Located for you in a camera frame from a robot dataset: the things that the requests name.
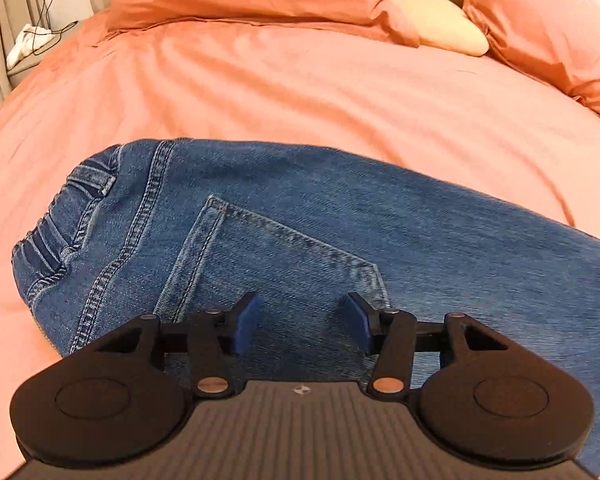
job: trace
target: cable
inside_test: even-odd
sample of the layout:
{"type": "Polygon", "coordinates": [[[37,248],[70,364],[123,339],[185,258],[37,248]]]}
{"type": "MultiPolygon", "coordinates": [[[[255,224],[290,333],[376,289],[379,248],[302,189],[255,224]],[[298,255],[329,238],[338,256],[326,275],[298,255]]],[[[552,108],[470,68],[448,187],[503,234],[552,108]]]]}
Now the cable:
{"type": "Polygon", "coordinates": [[[46,4],[46,0],[42,0],[42,10],[40,11],[40,15],[38,17],[38,22],[36,23],[34,29],[33,29],[33,42],[32,42],[32,46],[33,46],[33,51],[31,52],[31,54],[33,54],[34,56],[40,56],[41,54],[44,54],[47,50],[52,49],[53,47],[55,47],[58,43],[60,43],[60,41],[62,41],[62,34],[68,30],[71,30],[72,28],[75,27],[75,25],[78,24],[78,22],[71,22],[67,25],[65,25],[63,28],[61,28],[60,30],[51,30],[51,34],[59,34],[58,36],[58,40],[49,45],[49,44],[44,44],[42,46],[40,46],[40,48],[36,49],[36,31],[38,30],[38,27],[40,26],[40,23],[42,22],[42,17],[46,15],[46,22],[49,23],[49,25],[51,24],[51,18],[49,16],[49,10],[51,8],[51,4],[54,2],[54,0],[49,1],[49,4],[46,4]]]}

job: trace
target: stitching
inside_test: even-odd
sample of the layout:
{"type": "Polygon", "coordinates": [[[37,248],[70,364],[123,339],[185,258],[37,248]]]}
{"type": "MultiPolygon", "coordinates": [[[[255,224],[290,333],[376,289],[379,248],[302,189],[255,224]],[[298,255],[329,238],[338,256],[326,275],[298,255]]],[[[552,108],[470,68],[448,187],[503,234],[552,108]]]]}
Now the stitching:
{"type": "MultiPolygon", "coordinates": [[[[192,258],[195,259],[195,255],[198,253],[198,251],[195,250],[195,247],[199,246],[200,243],[196,242],[196,240],[202,237],[204,241],[205,233],[209,232],[209,228],[206,227],[209,224],[208,217],[211,218],[210,222],[213,224],[218,215],[218,210],[209,208],[206,206],[205,202],[205,206],[200,209],[195,222],[193,222],[193,225],[189,229],[189,234],[187,234],[187,237],[180,247],[176,261],[174,262],[173,267],[171,267],[169,276],[167,277],[165,285],[162,288],[160,297],[154,306],[152,314],[156,314],[164,320],[173,321],[176,318],[176,310],[180,304],[179,298],[183,292],[177,294],[175,288],[182,285],[183,277],[185,276],[186,272],[185,268],[191,268],[190,261],[192,258]],[[183,251],[186,251],[188,257],[183,254],[183,251]]],[[[191,277],[187,278],[187,283],[184,283],[184,285],[186,286],[190,280],[191,277]]]]}
{"type": "Polygon", "coordinates": [[[103,161],[98,160],[96,157],[89,158],[88,162],[90,164],[95,164],[97,166],[97,168],[94,168],[93,166],[90,166],[90,168],[92,170],[96,169],[96,170],[101,170],[101,171],[104,171],[106,173],[109,173],[110,167],[106,163],[104,163],[103,161]]]}
{"type": "Polygon", "coordinates": [[[91,333],[93,332],[94,320],[102,304],[104,293],[109,288],[109,284],[118,270],[135,254],[141,235],[146,229],[149,218],[151,218],[151,214],[154,211],[158,195],[162,189],[164,173],[173,147],[173,141],[164,140],[156,148],[149,169],[149,176],[144,195],[142,196],[138,211],[131,223],[131,227],[126,234],[125,243],[118,257],[109,262],[102,269],[93,283],[80,315],[80,321],[78,322],[78,327],[76,329],[74,340],[71,343],[69,353],[74,352],[87,344],[91,337],[91,333]]]}
{"type": "Polygon", "coordinates": [[[67,183],[66,183],[65,187],[66,186],[75,187],[75,189],[80,190],[89,198],[98,198],[98,197],[94,197],[89,191],[87,191],[87,189],[84,187],[85,184],[87,186],[95,187],[98,191],[100,190],[97,186],[94,186],[91,182],[79,182],[78,180],[75,180],[74,178],[67,179],[67,183]]]}
{"type": "Polygon", "coordinates": [[[122,164],[122,148],[125,146],[126,144],[119,144],[111,153],[111,158],[109,159],[109,165],[112,167],[112,169],[115,168],[116,174],[118,174],[118,170],[122,164]]]}
{"type": "Polygon", "coordinates": [[[67,177],[67,180],[80,182],[97,188],[100,192],[105,189],[112,179],[112,175],[100,168],[92,168],[81,164],[75,168],[67,177]]]}
{"type": "Polygon", "coordinates": [[[382,303],[382,307],[389,308],[391,306],[389,301],[389,295],[387,293],[386,287],[384,286],[384,280],[382,279],[382,275],[380,273],[378,265],[363,258],[360,258],[355,254],[349,253],[347,251],[334,247],[326,242],[318,240],[317,238],[308,236],[289,226],[281,224],[280,222],[276,222],[271,218],[235,206],[221,198],[218,198],[215,195],[211,195],[206,199],[206,206],[220,210],[224,214],[224,216],[227,216],[229,218],[243,220],[252,224],[262,226],[273,236],[283,239],[288,243],[303,243],[305,248],[309,250],[314,250],[318,254],[327,256],[332,260],[343,262],[345,264],[357,267],[359,269],[365,269],[367,272],[368,279],[373,279],[375,277],[375,279],[378,280],[377,287],[372,286],[372,284],[370,283],[368,283],[367,285],[371,286],[372,288],[379,289],[381,293],[380,301],[382,303]]]}
{"type": "Polygon", "coordinates": [[[51,247],[49,247],[49,244],[46,243],[45,237],[43,237],[42,233],[40,233],[40,228],[38,228],[38,233],[40,234],[40,240],[42,241],[42,244],[44,245],[46,251],[51,255],[51,257],[56,261],[56,263],[60,265],[60,261],[58,261],[58,259],[54,256],[54,252],[51,250],[51,247]]]}
{"type": "Polygon", "coordinates": [[[47,288],[49,285],[53,285],[54,283],[57,283],[60,278],[62,278],[63,276],[66,275],[67,269],[66,269],[65,261],[71,254],[80,250],[80,247],[82,245],[82,240],[84,239],[84,235],[87,232],[87,225],[89,223],[89,219],[91,218],[91,215],[93,214],[93,210],[97,206],[98,202],[100,202],[100,199],[91,200],[87,204],[87,207],[84,209],[84,212],[82,213],[82,216],[80,217],[80,223],[78,224],[78,229],[75,233],[75,237],[74,237],[74,240],[72,241],[72,244],[65,247],[59,254],[59,257],[61,260],[59,263],[61,264],[61,267],[58,270],[56,270],[56,272],[53,272],[51,275],[46,276],[44,278],[40,278],[39,280],[36,280],[35,282],[31,283],[31,286],[29,287],[29,290],[27,291],[27,303],[36,301],[37,296],[40,293],[42,293],[42,291],[45,288],[47,288]]]}
{"type": "Polygon", "coordinates": [[[214,220],[214,224],[211,226],[211,229],[209,229],[209,232],[206,235],[205,243],[202,245],[202,249],[200,249],[200,254],[198,255],[196,263],[193,266],[193,272],[191,273],[189,283],[187,283],[187,288],[185,289],[182,297],[180,298],[180,303],[178,304],[178,307],[176,308],[176,312],[174,314],[174,320],[178,320],[182,315],[186,298],[189,296],[191,291],[196,287],[198,281],[200,280],[200,274],[202,273],[202,263],[204,260],[206,260],[206,256],[208,254],[211,242],[216,239],[216,235],[218,234],[218,228],[220,227],[220,224],[224,219],[224,215],[226,214],[226,207],[221,207],[218,211],[219,214],[214,220]]]}
{"type": "Polygon", "coordinates": [[[38,246],[33,243],[33,238],[27,238],[26,243],[29,244],[34,252],[37,254],[38,258],[40,259],[40,262],[42,262],[43,264],[45,264],[46,268],[49,269],[51,272],[54,272],[54,268],[51,266],[51,264],[49,264],[49,262],[46,260],[46,258],[42,255],[42,253],[40,252],[40,249],[38,248],[38,246]]]}
{"type": "MultiPolygon", "coordinates": [[[[115,172],[115,174],[117,174],[117,172],[118,172],[118,167],[119,167],[119,165],[116,165],[115,168],[112,168],[112,171],[115,172]]],[[[111,185],[115,182],[115,179],[116,179],[115,175],[110,176],[110,184],[111,185]]],[[[44,278],[40,278],[38,280],[33,281],[33,283],[31,283],[31,285],[29,286],[29,289],[26,292],[27,303],[33,305],[38,300],[38,296],[44,291],[44,289],[46,289],[47,287],[49,287],[51,285],[54,285],[55,283],[59,282],[62,278],[64,278],[64,276],[66,275],[66,272],[67,272],[65,262],[71,254],[74,254],[75,252],[79,251],[80,248],[82,247],[82,242],[86,235],[87,228],[88,228],[89,222],[91,220],[91,216],[93,215],[93,211],[95,210],[96,206],[100,203],[100,201],[102,199],[103,199],[103,197],[93,198],[90,195],[90,193],[87,193],[87,191],[84,188],[82,188],[82,186],[76,186],[74,183],[64,184],[64,186],[62,186],[62,189],[58,193],[56,193],[53,200],[51,201],[51,205],[48,208],[48,212],[45,214],[44,218],[42,218],[38,221],[36,228],[39,227],[40,223],[45,221],[46,224],[49,225],[51,227],[51,229],[57,235],[59,235],[60,239],[64,242],[65,247],[58,254],[58,257],[59,257],[58,263],[60,264],[60,268],[54,272],[54,270],[51,267],[49,267],[48,263],[45,262],[47,267],[49,267],[49,270],[51,270],[52,273],[49,276],[45,276],[44,278]],[[78,227],[76,229],[74,238],[71,241],[67,241],[64,238],[64,236],[62,236],[62,233],[56,227],[56,222],[53,220],[53,217],[51,216],[51,210],[53,209],[53,206],[55,205],[58,197],[60,196],[62,191],[66,188],[66,186],[72,186],[74,188],[80,189],[87,197],[89,197],[91,199],[85,206],[84,211],[83,211],[82,215],[80,216],[80,221],[78,222],[78,227]]],[[[32,234],[33,234],[33,231],[29,232],[27,234],[27,237],[24,240],[21,240],[19,242],[19,244],[23,245],[25,242],[27,242],[31,238],[32,234]]]]}

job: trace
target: jeans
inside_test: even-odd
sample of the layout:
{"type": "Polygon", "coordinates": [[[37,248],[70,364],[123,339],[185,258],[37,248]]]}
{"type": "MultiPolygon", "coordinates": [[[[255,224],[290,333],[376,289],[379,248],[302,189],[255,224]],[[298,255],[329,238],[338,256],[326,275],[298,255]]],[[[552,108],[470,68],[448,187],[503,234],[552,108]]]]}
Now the jeans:
{"type": "MultiPolygon", "coordinates": [[[[463,311],[589,389],[580,460],[600,473],[600,241],[509,203],[337,150],[140,140],[75,168],[13,269],[62,355],[142,313],[178,321],[258,290],[240,378],[368,378],[347,292],[424,321],[463,311]]],[[[424,355],[413,385],[437,367],[424,355]]]]}

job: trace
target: ribbed black surface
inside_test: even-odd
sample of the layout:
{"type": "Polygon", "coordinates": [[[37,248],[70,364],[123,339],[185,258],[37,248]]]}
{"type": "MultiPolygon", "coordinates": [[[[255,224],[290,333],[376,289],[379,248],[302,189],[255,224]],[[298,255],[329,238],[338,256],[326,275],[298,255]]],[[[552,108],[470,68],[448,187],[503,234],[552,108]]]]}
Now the ribbed black surface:
{"type": "Polygon", "coordinates": [[[30,462],[13,480],[590,480],[574,463],[488,470],[433,444],[408,410],[365,397],[355,383],[251,381],[206,402],[183,431],[145,457],[106,470],[30,462]]]}

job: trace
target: orange duvet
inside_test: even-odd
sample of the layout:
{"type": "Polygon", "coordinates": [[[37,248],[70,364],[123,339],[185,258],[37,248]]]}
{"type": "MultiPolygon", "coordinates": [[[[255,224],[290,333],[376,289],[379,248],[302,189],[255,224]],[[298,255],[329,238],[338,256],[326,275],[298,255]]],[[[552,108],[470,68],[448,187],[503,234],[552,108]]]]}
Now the orange duvet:
{"type": "Polygon", "coordinates": [[[517,203],[600,238],[600,119],[488,58],[337,32],[180,22],[103,40],[105,14],[0,108],[0,478],[8,406],[58,358],[11,247],[92,153],[142,137],[332,146],[517,203]]]}

